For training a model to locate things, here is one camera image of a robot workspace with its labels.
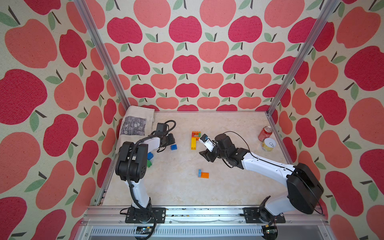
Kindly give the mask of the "dark blue lego brick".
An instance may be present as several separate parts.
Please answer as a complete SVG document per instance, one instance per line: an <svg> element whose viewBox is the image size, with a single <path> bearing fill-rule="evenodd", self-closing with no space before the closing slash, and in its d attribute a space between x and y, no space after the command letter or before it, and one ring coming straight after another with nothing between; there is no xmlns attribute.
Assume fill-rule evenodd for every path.
<svg viewBox="0 0 384 240"><path fill-rule="evenodd" d="M150 161L153 157L154 155L151 152L149 152L147 156L148 161Z"/></svg>

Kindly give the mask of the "orange lego brick small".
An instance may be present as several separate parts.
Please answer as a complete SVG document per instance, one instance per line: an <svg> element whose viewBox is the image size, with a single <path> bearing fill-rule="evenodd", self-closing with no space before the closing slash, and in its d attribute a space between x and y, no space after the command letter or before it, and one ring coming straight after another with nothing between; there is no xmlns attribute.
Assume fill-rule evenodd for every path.
<svg viewBox="0 0 384 240"><path fill-rule="evenodd" d="M209 173L202 172L202 173L200 174L200 178L208 179L209 177L210 177Z"/></svg>

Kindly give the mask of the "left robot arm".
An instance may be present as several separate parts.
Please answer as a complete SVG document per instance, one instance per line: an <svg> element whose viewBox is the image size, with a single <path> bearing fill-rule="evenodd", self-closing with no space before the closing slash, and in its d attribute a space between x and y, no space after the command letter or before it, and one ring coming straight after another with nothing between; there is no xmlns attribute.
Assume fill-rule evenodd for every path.
<svg viewBox="0 0 384 240"><path fill-rule="evenodd" d="M151 198L141 180L147 171L148 153L153 150L161 152L167 146L176 143L173 134L171 134L175 127L176 122L174 120L158 123L156 130L148 136L136 142L124 142L120 147L115 173L127 184L133 200L128 208L128 220L157 224L156 214L152 210Z"/></svg>

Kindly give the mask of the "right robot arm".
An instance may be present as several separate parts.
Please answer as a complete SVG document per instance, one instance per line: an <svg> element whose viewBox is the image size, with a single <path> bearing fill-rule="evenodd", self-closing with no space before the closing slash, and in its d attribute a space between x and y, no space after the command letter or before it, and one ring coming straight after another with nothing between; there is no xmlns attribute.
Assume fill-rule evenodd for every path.
<svg viewBox="0 0 384 240"><path fill-rule="evenodd" d="M203 134L199 141L206 147L200 155L208 162L221 159L232 168L256 172L286 188L275 197L266 197L259 205L256 218L261 222L269 224L280 214L294 210L307 215L315 212L324 188L307 165L282 164L257 156L249 148L237 148L225 133L214 140Z"/></svg>

